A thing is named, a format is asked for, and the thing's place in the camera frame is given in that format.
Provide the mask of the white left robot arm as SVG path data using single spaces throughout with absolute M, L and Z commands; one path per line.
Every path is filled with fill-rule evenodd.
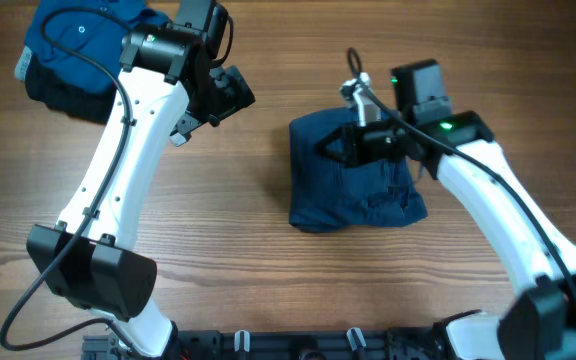
M 54 226 L 36 225 L 27 239 L 38 283 L 92 311 L 137 358 L 171 355 L 176 331 L 152 296 L 156 263 L 134 250 L 163 149 L 254 102 L 238 69 L 225 65 L 233 32 L 223 19 L 202 28 L 145 24 L 127 34 L 113 77 L 116 104 L 80 187 Z

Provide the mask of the dark blue denim shorts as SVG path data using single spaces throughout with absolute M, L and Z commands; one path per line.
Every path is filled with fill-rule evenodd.
M 291 204 L 288 222 L 302 232 L 349 226 L 404 227 L 428 216 L 407 163 L 379 161 L 345 168 L 316 151 L 316 143 L 358 120 L 347 108 L 304 115 L 289 124 Z

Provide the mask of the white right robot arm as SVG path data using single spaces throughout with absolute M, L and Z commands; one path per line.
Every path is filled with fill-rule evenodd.
M 474 112 L 409 124 L 342 125 L 318 141 L 346 167 L 417 160 L 468 211 L 512 283 L 502 315 L 457 315 L 440 326 L 454 359 L 576 359 L 576 245 L 548 219 Z

